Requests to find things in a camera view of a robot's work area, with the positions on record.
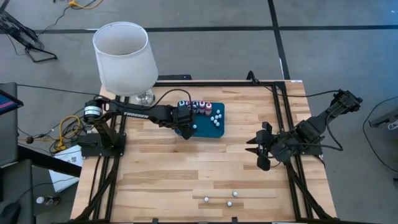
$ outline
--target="blue tray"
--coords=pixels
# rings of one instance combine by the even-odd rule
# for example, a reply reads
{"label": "blue tray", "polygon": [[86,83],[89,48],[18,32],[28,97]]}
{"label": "blue tray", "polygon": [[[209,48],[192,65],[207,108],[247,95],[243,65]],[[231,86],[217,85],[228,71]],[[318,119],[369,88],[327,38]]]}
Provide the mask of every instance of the blue tray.
{"label": "blue tray", "polygon": [[[220,138],[224,135],[225,128],[225,105],[223,103],[212,103],[210,102],[213,109],[211,110],[211,116],[206,116],[205,114],[197,113],[195,114],[193,123],[197,126],[193,137],[202,138]],[[216,127],[214,122],[210,120],[212,116],[217,115],[217,110],[220,110],[220,114],[223,115],[221,119],[218,119],[220,123],[219,127]],[[181,135],[181,131],[176,129],[175,132]]]}

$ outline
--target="cable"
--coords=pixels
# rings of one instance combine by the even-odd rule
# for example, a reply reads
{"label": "cable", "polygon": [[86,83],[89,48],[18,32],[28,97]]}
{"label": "cable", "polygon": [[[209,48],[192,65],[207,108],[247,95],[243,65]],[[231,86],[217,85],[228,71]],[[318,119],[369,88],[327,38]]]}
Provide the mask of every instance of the cable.
{"label": "cable", "polygon": [[10,36],[8,36],[8,34],[6,34],[6,36],[8,37],[8,39],[10,40],[10,42],[11,42],[11,44],[12,44],[12,47],[14,48],[15,54],[18,55],[18,56],[25,55],[25,53],[19,54],[19,53],[17,52],[17,49],[16,49],[16,47],[15,47],[13,41],[11,40]]}
{"label": "cable", "polygon": [[[97,1],[97,0],[92,0],[90,3],[88,3],[88,4],[85,5],[84,7],[87,7],[87,6],[91,5],[91,4],[93,4],[95,1]],[[71,6],[70,8],[71,8],[71,9],[74,9],[74,10],[83,9],[82,7],[76,7],[76,6]]]}
{"label": "cable", "polygon": [[325,164],[325,162],[323,161],[323,159],[321,159],[321,157],[319,157],[319,156],[317,156],[317,155],[313,155],[315,158],[317,158],[322,164],[323,164],[323,166],[324,166],[324,168],[326,168],[326,164]]}
{"label": "cable", "polygon": [[72,7],[72,6],[80,7],[80,9],[94,9],[95,7],[99,6],[99,4],[102,3],[102,1],[103,1],[103,0],[99,0],[94,6],[90,6],[90,7],[81,6],[81,5],[79,5],[75,0],[70,1],[70,2],[68,3],[68,5],[69,5],[69,7]]}
{"label": "cable", "polygon": [[189,94],[189,92],[188,92],[187,90],[172,89],[172,90],[169,90],[169,91],[165,92],[153,106],[151,106],[150,108],[147,108],[147,109],[143,109],[143,110],[150,110],[150,109],[154,108],[156,105],[159,104],[159,102],[160,102],[167,94],[169,94],[170,92],[173,92],[173,91],[182,91],[182,92],[186,93],[186,94],[188,95],[188,97],[189,97],[189,102],[192,102],[192,100],[191,100],[191,94]]}
{"label": "cable", "polygon": [[88,198],[88,203],[91,202],[91,198],[93,196],[93,190],[94,190],[95,180],[96,180],[96,176],[97,176],[98,164],[100,164],[100,160],[101,160],[101,156],[98,156],[97,163],[95,164],[93,183],[91,184],[90,197]]}
{"label": "cable", "polygon": [[312,144],[312,143],[298,143],[298,144],[287,144],[287,146],[320,146],[320,147],[325,147],[329,149],[334,149],[337,151],[342,151],[342,148],[337,148],[335,146],[328,146],[328,145],[322,145],[322,144]]}
{"label": "cable", "polygon": [[63,10],[62,15],[61,15],[60,17],[58,17],[58,19],[57,19],[53,24],[47,26],[41,33],[39,33],[39,34],[37,35],[37,37],[39,37],[39,36],[42,35],[44,32],[46,32],[48,28],[57,25],[58,21],[65,15],[66,10],[69,9],[69,8],[70,8],[70,6],[66,7],[66,8]]}
{"label": "cable", "polygon": [[33,190],[33,188],[35,188],[35,187],[38,187],[38,186],[41,186],[41,185],[56,184],[56,183],[58,183],[58,182],[72,180],[72,179],[74,179],[74,178],[76,178],[76,177],[71,177],[71,178],[66,179],[66,180],[58,180],[58,181],[55,181],[54,183],[41,183],[41,184],[36,184],[36,185],[32,186],[31,188],[27,189],[24,193],[22,193],[21,196],[19,196],[19,198],[16,200],[16,202],[18,202],[18,201],[22,198],[22,196],[24,196],[27,192]]}
{"label": "cable", "polygon": [[327,117],[326,117],[326,127],[327,127],[327,129],[328,129],[328,132],[329,132],[329,134],[330,134],[330,137],[335,141],[335,143],[338,145],[338,147],[340,147],[340,151],[342,151],[343,150],[343,146],[341,146],[341,144],[340,144],[340,142],[338,142],[337,141],[337,139],[335,138],[335,136],[332,134],[332,132],[330,131],[330,127],[329,127],[329,119],[330,119],[330,116],[331,116],[331,114],[329,114]]}
{"label": "cable", "polygon": [[276,164],[274,166],[271,166],[270,168],[275,168],[275,167],[279,166],[279,164],[280,164],[280,162],[278,162],[278,164]]}
{"label": "cable", "polygon": [[303,95],[303,96],[297,96],[297,95],[286,95],[286,96],[288,96],[288,97],[313,97],[313,96],[319,96],[319,95],[323,95],[323,94],[327,94],[327,93],[338,93],[338,90],[329,90],[329,91],[324,91],[324,92],[321,92],[321,93],[316,93],[316,94],[311,94],[311,95]]}
{"label": "cable", "polygon": [[62,151],[62,150],[65,150],[65,149],[66,149],[66,146],[63,144],[63,137],[64,137],[64,136],[63,136],[62,124],[63,124],[65,121],[69,120],[70,118],[76,118],[76,120],[77,120],[77,122],[78,122],[77,125],[78,125],[79,129],[76,129],[76,130],[72,131],[71,133],[66,134],[65,137],[74,135],[74,134],[76,134],[79,130],[81,130],[81,128],[80,128],[80,124],[81,124],[80,119],[81,119],[81,118],[79,118],[79,117],[76,116],[76,115],[70,115],[70,116],[67,116],[66,118],[63,118],[63,119],[61,120],[61,122],[60,122],[60,125],[59,125],[60,137],[57,139],[57,140],[58,140],[57,151]]}
{"label": "cable", "polygon": [[98,96],[98,94],[94,94],[94,93],[85,93],[85,92],[80,92],[80,91],[62,90],[62,89],[43,87],[43,86],[33,86],[33,85],[25,85],[25,84],[17,84],[17,86],[24,86],[24,87],[31,87],[31,88],[41,88],[41,89],[45,89],[45,90],[55,90],[55,91],[63,91],[63,92],[67,92],[67,93],[79,93],[79,94],[85,94],[85,95]]}
{"label": "cable", "polygon": [[373,148],[373,146],[372,146],[372,144],[371,144],[371,142],[370,142],[370,140],[369,140],[369,138],[368,138],[368,135],[366,134],[366,131],[365,131],[365,124],[366,124],[366,122],[369,120],[369,118],[370,118],[370,116],[372,115],[373,111],[374,111],[379,105],[381,105],[382,103],[385,103],[385,102],[387,102],[387,101],[396,99],[396,98],[398,98],[398,96],[395,96],[395,97],[392,97],[392,98],[388,98],[388,99],[386,99],[386,100],[383,100],[383,101],[381,101],[380,103],[378,103],[376,106],[374,106],[374,108],[371,110],[371,112],[369,113],[368,117],[366,117],[366,119],[363,121],[363,124],[362,124],[362,131],[363,131],[363,134],[365,135],[365,138],[366,138],[366,140],[367,140],[369,146],[371,147],[371,149],[372,149],[374,155],[377,157],[377,159],[378,159],[382,164],[384,164],[388,169],[390,169],[390,170],[392,170],[392,171],[394,171],[394,172],[398,172],[398,170],[396,170],[396,169],[390,167],[389,165],[387,165],[387,164],[379,157],[379,155],[376,153],[376,151],[374,150],[374,148]]}

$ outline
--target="wooden table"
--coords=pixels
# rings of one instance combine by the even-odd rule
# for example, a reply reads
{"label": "wooden table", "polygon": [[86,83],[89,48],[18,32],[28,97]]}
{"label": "wooden table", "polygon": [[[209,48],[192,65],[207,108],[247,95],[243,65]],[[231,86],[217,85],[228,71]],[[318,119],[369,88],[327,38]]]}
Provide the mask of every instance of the wooden table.
{"label": "wooden table", "polygon": [[[304,95],[301,82],[286,81],[287,93]],[[174,87],[155,87],[157,97]],[[121,158],[114,198],[112,222],[241,222],[294,221],[287,173],[283,165],[268,172],[256,167],[256,155],[245,151],[246,141],[255,137],[263,121],[278,132],[272,93],[261,86],[179,87],[192,95],[192,100],[225,104],[225,134],[220,139],[190,138],[159,128],[148,120],[128,118],[127,145]],[[101,94],[114,97],[104,89]],[[168,94],[161,104],[175,105],[187,100],[184,93]],[[279,98],[287,120],[282,97]],[[310,117],[306,98],[289,98],[295,123]],[[84,161],[71,218],[87,206],[97,158]],[[303,156],[303,167],[309,191],[327,213],[335,209],[320,161]],[[101,205],[103,217],[107,193]],[[298,190],[302,216],[303,200]]]}

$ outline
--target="lamp base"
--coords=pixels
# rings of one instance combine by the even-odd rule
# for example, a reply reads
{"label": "lamp base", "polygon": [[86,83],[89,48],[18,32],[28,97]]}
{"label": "lamp base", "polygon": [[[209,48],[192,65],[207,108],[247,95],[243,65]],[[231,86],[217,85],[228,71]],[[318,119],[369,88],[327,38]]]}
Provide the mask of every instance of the lamp base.
{"label": "lamp base", "polygon": [[136,95],[136,100],[139,105],[150,106],[155,103],[154,92],[149,89],[139,95]]}

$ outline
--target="yellow cable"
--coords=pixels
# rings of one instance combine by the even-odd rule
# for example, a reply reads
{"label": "yellow cable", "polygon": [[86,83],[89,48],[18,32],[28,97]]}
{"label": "yellow cable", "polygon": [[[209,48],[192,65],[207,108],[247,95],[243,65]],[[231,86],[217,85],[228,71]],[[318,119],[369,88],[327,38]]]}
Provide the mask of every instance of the yellow cable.
{"label": "yellow cable", "polygon": [[81,6],[81,5],[79,5],[75,0],[70,1],[68,4],[69,4],[70,7],[72,7],[72,6],[77,6],[77,7],[80,7],[80,8],[82,8],[82,9],[94,9],[94,8],[97,7],[99,4],[101,4],[102,1],[103,1],[103,0],[99,0],[94,6],[90,6],[90,7]]}
{"label": "yellow cable", "polygon": [[[64,122],[66,122],[66,121],[69,120],[70,118],[76,118],[76,119],[77,119],[77,121],[78,121],[77,126],[78,126],[79,128],[76,129],[76,130],[74,130],[74,131],[72,131],[71,133],[68,133],[68,134],[66,134],[65,136],[63,136],[63,135],[62,135],[62,125],[63,125]],[[62,151],[62,150],[64,150],[64,149],[66,149],[66,146],[63,144],[63,141],[62,141],[63,138],[72,136],[72,135],[76,134],[78,131],[80,131],[80,128],[81,128],[80,124],[81,124],[81,122],[80,122],[80,118],[79,118],[78,116],[76,116],[76,115],[67,116],[66,118],[63,118],[63,119],[61,120],[61,122],[60,122],[60,125],[59,125],[60,137],[59,137],[59,138],[57,138],[57,139],[34,139],[34,141],[42,141],[42,142],[59,141],[58,146],[57,146],[58,148],[56,149],[56,151],[57,151],[57,152],[58,152],[58,151]]]}
{"label": "yellow cable", "polygon": [[[67,135],[65,135],[65,136],[62,136],[62,124],[63,124],[65,121],[69,120],[70,118],[76,118],[76,119],[77,119],[77,121],[78,121],[77,126],[78,126],[79,128],[76,129],[76,130],[74,130],[74,131],[72,131],[71,133],[69,133],[69,134],[67,134]],[[59,130],[60,130],[60,137],[59,137],[59,139],[57,139],[57,140],[59,140],[58,148],[59,148],[60,150],[64,150],[64,149],[66,149],[67,147],[66,147],[65,145],[63,145],[62,139],[65,138],[65,137],[69,137],[69,136],[71,136],[71,135],[73,135],[73,134],[76,134],[76,133],[80,130],[80,118],[79,118],[78,116],[76,116],[76,115],[67,116],[66,118],[64,118],[64,119],[60,122],[60,126],[59,126],[59,127],[60,127],[60,128],[59,128]]]}

